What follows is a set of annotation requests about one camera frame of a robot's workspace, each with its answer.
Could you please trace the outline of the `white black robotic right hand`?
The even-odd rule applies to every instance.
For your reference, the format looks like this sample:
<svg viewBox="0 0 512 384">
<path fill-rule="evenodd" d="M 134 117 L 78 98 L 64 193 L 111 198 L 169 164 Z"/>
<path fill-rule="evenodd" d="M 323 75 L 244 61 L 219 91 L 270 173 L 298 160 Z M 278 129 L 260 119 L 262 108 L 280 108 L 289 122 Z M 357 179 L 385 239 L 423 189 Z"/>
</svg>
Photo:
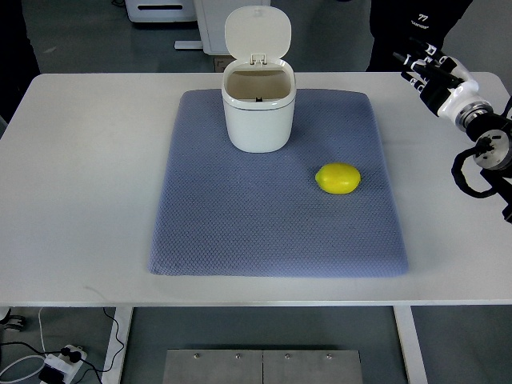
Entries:
<svg viewBox="0 0 512 384">
<path fill-rule="evenodd" d="M 437 46 L 411 38 L 393 57 L 402 65 L 401 76 L 434 115 L 454 122 L 465 108 L 481 101 L 468 69 Z"/>
</svg>

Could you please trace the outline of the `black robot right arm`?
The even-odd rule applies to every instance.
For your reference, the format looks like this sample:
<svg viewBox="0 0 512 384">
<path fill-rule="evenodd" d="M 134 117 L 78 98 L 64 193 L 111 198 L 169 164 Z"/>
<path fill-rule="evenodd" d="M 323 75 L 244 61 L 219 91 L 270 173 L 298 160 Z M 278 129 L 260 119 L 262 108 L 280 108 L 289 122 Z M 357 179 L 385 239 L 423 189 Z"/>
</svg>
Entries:
<svg viewBox="0 0 512 384">
<path fill-rule="evenodd" d="M 511 102 L 501 114 L 493 112 L 485 101 L 472 102 L 456 117 L 461 127 L 474 142 L 474 146 L 459 153 L 451 168 L 457 187 L 473 198 L 488 198 L 495 194 L 506 202 L 502 216 L 511 222 Z M 472 158 L 481 168 L 480 175 L 489 183 L 484 191 L 474 190 L 462 172 L 465 160 Z"/>
</svg>

